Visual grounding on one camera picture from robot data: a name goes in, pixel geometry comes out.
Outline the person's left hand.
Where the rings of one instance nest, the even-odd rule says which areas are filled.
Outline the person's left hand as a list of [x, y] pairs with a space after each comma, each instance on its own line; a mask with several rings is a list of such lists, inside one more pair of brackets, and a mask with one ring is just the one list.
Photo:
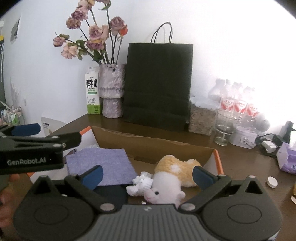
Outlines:
[[12, 174], [8, 185], [1, 191], [1, 229], [13, 224], [13, 216], [17, 207], [30, 190], [32, 182], [28, 174]]

